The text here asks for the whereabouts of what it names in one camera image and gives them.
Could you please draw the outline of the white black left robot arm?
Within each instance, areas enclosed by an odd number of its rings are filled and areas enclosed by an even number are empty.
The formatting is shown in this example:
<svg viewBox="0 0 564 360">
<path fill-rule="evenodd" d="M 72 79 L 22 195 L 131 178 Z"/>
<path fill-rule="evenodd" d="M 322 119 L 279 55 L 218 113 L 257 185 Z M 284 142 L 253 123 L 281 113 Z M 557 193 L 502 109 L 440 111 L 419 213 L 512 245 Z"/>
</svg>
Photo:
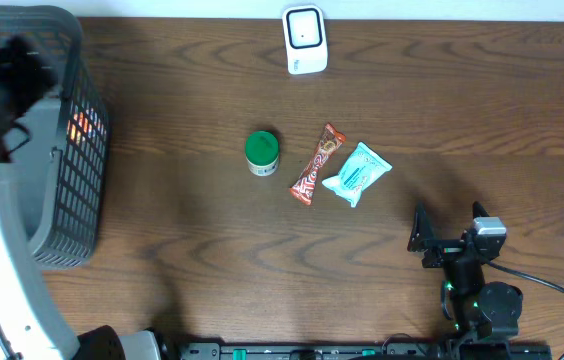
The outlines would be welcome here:
<svg viewBox="0 0 564 360">
<path fill-rule="evenodd" d="M 77 18 L 0 6 L 0 359 L 175 359 L 154 329 L 77 334 L 43 274 L 96 249 L 111 122 Z"/>
</svg>

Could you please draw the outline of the green lid white jar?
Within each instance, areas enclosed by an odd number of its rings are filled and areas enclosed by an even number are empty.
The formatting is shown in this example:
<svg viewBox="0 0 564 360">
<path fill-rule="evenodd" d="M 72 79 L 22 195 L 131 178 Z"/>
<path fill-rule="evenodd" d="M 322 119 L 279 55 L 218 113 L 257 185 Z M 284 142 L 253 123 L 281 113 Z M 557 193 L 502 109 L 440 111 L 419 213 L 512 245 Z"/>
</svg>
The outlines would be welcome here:
<svg viewBox="0 0 564 360">
<path fill-rule="evenodd" d="M 270 176 L 279 167 L 279 142 L 270 132 L 256 131 L 250 134 L 244 152 L 248 168 L 256 176 Z"/>
</svg>

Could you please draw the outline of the grey plastic basket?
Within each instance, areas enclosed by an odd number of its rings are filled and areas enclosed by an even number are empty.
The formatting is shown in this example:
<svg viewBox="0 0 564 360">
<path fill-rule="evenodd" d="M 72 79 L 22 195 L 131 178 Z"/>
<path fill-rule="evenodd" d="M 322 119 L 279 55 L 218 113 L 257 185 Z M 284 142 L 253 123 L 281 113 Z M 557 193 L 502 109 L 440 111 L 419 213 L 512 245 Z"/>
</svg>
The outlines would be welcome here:
<svg viewBox="0 0 564 360">
<path fill-rule="evenodd" d="M 81 57 L 82 28 L 55 6 L 0 6 L 0 167 L 16 224 L 44 269 L 89 261 L 96 248 L 111 125 Z M 67 136 L 94 109 L 106 133 Z"/>
</svg>

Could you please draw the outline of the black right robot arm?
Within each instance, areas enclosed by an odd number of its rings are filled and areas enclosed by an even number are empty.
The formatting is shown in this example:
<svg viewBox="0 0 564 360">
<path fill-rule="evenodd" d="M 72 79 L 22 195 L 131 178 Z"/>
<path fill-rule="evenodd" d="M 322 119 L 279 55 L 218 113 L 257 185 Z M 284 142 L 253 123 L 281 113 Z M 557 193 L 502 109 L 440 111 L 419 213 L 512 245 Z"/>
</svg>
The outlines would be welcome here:
<svg viewBox="0 0 564 360">
<path fill-rule="evenodd" d="M 512 357 L 508 340 L 519 333 L 523 295 L 504 282 L 486 282 L 482 266 L 496 259 L 507 238 L 500 218 L 490 216 L 479 202 L 473 220 L 456 239 L 435 235 L 423 205 L 415 207 L 407 250 L 421 253 L 424 268 L 441 268 L 441 307 L 456 332 L 427 351 L 439 359 L 484 359 L 493 347 L 498 359 Z"/>
</svg>

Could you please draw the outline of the red chocolate bar wrapper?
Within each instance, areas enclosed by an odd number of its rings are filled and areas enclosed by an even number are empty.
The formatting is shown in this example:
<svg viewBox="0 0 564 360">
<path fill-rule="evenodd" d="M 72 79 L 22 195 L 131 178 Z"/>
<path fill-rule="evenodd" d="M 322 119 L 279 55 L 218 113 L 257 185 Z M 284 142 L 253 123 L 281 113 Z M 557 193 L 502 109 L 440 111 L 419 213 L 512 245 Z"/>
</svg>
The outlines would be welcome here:
<svg viewBox="0 0 564 360">
<path fill-rule="evenodd" d="M 319 170 L 345 141 L 346 136 L 337 131 L 331 123 L 324 126 L 323 133 L 309 163 L 289 189 L 294 198 L 307 206 L 312 204 Z"/>
</svg>

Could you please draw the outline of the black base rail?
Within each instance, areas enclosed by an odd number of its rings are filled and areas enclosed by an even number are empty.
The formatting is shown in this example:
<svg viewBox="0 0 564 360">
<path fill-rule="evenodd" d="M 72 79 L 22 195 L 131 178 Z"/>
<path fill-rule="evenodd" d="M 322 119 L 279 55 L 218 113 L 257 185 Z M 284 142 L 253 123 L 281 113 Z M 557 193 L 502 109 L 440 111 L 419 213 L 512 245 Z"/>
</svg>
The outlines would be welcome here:
<svg viewBox="0 0 564 360">
<path fill-rule="evenodd" d="M 551 350 L 544 345 L 466 345 L 457 353 L 430 350 L 427 344 L 414 341 L 378 344 L 301 344 L 249 345 L 198 342 L 178 346 L 182 360 L 351 360 L 351 359 L 510 359 L 551 360 Z"/>
</svg>

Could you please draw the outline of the teal wet wipes packet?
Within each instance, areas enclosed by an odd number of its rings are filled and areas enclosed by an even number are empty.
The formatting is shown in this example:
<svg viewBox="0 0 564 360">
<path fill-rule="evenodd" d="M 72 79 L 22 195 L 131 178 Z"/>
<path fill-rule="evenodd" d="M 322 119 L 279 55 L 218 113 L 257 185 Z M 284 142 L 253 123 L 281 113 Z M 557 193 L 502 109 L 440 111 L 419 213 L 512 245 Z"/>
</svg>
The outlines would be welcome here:
<svg viewBox="0 0 564 360">
<path fill-rule="evenodd" d="M 363 142 L 359 142 L 339 172 L 322 181 L 322 185 L 355 208 L 362 193 L 392 165 Z"/>
</svg>

